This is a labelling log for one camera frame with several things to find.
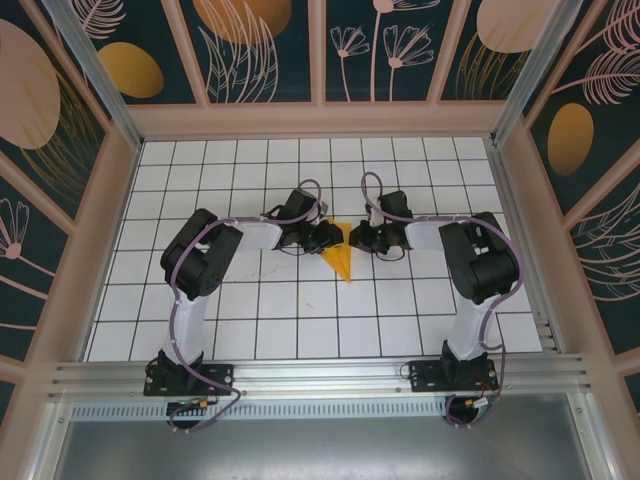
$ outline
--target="black clamp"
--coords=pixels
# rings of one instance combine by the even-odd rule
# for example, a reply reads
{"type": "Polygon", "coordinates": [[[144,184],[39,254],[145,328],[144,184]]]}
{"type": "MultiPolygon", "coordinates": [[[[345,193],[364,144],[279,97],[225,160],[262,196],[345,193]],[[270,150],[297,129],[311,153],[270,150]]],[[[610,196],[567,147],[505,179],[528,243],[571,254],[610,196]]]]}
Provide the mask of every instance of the black clamp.
{"type": "MultiPolygon", "coordinates": [[[[473,217],[502,231],[489,212],[473,217]]],[[[520,271],[515,256],[500,237],[472,222],[450,223],[439,231],[447,266],[460,295],[480,305],[511,290],[520,271]]]]}
{"type": "MultiPolygon", "coordinates": [[[[218,217],[204,208],[196,210],[187,220],[160,258],[160,266],[165,271],[164,279],[167,283],[170,283],[178,259],[193,239],[216,220],[218,217]]],[[[206,252],[198,248],[189,252],[176,278],[176,285],[189,300],[206,297],[218,288],[238,249],[242,235],[240,230],[231,226],[218,225],[199,242],[209,246],[206,252]]]]}
{"type": "MultiPolygon", "coordinates": [[[[413,218],[413,212],[407,204],[407,196],[398,190],[378,197],[383,212],[396,217],[413,218]]],[[[380,225],[371,225],[371,207],[367,205],[369,220],[361,220],[349,237],[349,244],[363,252],[386,255],[391,247],[410,250],[405,227],[407,222],[386,221],[380,225]]]]}
{"type": "MultiPolygon", "coordinates": [[[[310,211],[315,202],[316,197],[304,190],[296,189],[291,192],[284,205],[277,205],[264,216],[275,220],[291,220],[310,211]]],[[[314,223],[321,216],[322,208],[318,206],[318,215],[313,220],[281,224],[282,235],[276,249],[281,250],[284,247],[298,244],[305,253],[322,253],[326,248],[342,243],[344,239],[340,227],[327,220],[314,223]]]]}

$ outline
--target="floral illustration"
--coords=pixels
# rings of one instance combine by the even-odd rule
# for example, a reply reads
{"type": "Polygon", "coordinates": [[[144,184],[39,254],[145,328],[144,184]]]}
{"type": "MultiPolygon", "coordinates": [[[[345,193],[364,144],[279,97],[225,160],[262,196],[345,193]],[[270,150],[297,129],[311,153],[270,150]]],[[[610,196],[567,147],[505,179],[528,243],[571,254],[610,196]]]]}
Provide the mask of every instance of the floral illustration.
{"type": "Polygon", "coordinates": [[[584,218],[573,241],[594,292],[603,302],[640,295],[640,185],[614,208],[584,218]]]}
{"type": "MultiPolygon", "coordinates": [[[[24,243],[25,235],[27,233],[28,223],[29,207],[27,205],[22,202],[18,202],[14,210],[9,200],[6,198],[0,200],[0,258],[24,262],[30,267],[53,277],[55,275],[54,272],[51,272],[50,270],[47,270],[46,268],[43,268],[22,256],[22,244],[24,243]]],[[[0,282],[33,295],[34,297],[41,298],[43,300],[47,299],[47,295],[45,293],[29,288],[26,285],[22,285],[3,275],[0,275],[0,282]]]]}
{"type": "Polygon", "coordinates": [[[198,27],[209,52],[207,92],[215,103],[254,103],[278,88],[278,54],[269,25],[249,6],[200,2],[208,32],[198,27]]]}
{"type": "Polygon", "coordinates": [[[382,14],[393,11],[422,10],[435,7],[440,0],[410,1],[410,0],[373,0],[373,7],[377,11],[376,24],[373,29],[373,51],[371,53],[371,101],[376,101],[376,51],[378,46],[378,32],[380,30],[380,17],[382,14]]]}
{"type": "Polygon", "coordinates": [[[384,48],[391,67],[389,80],[389,101],[393,100],[393,78],[396,69],[422,65],[433,61],[433,50],[428,50],[431,39],[427,34],[429,27],[422,29],[407,27],[398,37],[398,26],[384,29],[384,48]]]}
{"type": "Polygon", "coordinates": [[[582,85],[585,99],[598,105],[619,105],[640,85],[640,0],[616,0],[600,32],[584,42],[579,53],[602,37],[608,51],[593,60],[584,78],[556,88],[552,94],[582,85]]]}
{"type": "Polygon", "coordinates": [[[347,76],[344,71],[344,59],[369,52],[369,44],[365,43],[365,36],[364,33],[362,33],[362,27],[347,27],[344,29],[344,33],[340,27],[332,28],[331,41],[333,42],[333,46],[336,47],[336,52],[340,57],[344,93],[347,96],[347,102],[350,102],[351,97],[349,96],[347,76]]]}

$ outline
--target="cable connector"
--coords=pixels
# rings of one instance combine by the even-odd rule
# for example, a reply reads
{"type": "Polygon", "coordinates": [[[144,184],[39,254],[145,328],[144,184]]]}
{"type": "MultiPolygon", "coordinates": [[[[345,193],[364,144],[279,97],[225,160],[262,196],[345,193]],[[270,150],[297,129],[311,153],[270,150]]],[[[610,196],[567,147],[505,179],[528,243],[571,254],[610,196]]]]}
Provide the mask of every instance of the cable connector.
{"type": "Polygon", "coordinates": [[[487,405],[489,405],[489,399],[487,397],[479,398],[478,400],[473,402],[474,408],[485,407],[487,405]]]}

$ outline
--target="orange circle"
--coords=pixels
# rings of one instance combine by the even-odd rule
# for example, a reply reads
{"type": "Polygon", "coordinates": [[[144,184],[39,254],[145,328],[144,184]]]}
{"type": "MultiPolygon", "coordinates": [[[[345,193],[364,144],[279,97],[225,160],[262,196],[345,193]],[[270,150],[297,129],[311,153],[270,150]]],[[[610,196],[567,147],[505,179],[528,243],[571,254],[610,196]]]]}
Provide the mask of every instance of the orange circle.
{"type": "Polygon", "coordinates": [[[260,28],[259,19],[267,25],[272,37],[282,33],[291,19],[291,0],[193,0],[193,6],[218,37],[245,45],[260,43],[262,35],[256,32],[256,25],[260,28]]]}

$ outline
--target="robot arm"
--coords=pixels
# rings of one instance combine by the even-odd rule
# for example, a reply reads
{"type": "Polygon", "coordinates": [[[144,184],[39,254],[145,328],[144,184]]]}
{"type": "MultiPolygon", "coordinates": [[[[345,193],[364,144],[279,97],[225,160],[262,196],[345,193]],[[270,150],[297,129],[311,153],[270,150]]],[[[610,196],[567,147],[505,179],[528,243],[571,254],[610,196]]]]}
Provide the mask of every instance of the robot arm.
{"type": "MultiPolygon", "coordinates": [[[[407,197],[400,190],[380,196],[378,203],[385,213],[413,218],[407,197]]],[[[491,213],[474,215],[474,218],[500,230],[491,213]]],[[[482,336],[495,320],[495,314],[489,312],[491,305],[509,293],[520,274],[516,258],[506,243],[490,229],[470,221],[410,223],[384,220],[372,225],[371,219],[370,215],[369,221],[363,220],[351,233],[349,243],[352,246],[376,255],[386,254],[392,246],[404,250],[444,251],[458,292],[456,319],[443,343],[440,360],[435,365],[419,366],[425,367],[425,371],[417,375],[421,379],[418,382],[423,388],[421,391],[477,391],[478,375],[491,378],[490,384],[497,388],[495,368],[488,359],[482,336]],[[489,313],[491,316],[484,322],[489,313]],[[483,323],[485,331],[481,332],[483,323]]]]}
{"type": "MultiPolygon", "coordinates": [[[[316,198],[301,190],[293,190],[284,205],[273,208],[264,217],[272,221],[299,218],[309,212],[316,198]]],[[[202,333],[209,296],[220,286],[237,251],[282,249],[298,244],[306,253],[322,253],[325,248],[342,243],[342,231],[321,220],[322,206],[312,220],[278,225],[270,221],[230,221],[214,227],[192,249],[176,276],[179,290],[174,328],[176,346],[189,366],[201,375],[216,373],[203,366],[202,333]]],[[[165,281],[170,283],[175,266],[195,237],[218,217],[205,209],[196,210],[166,248],[160,259],[165,281]]],[[[187,372],[175,354],[171,338],[158,353],[157,366],[148,369],[144,393],[148,396],[200,394],[202,384],[187,372]]]]}

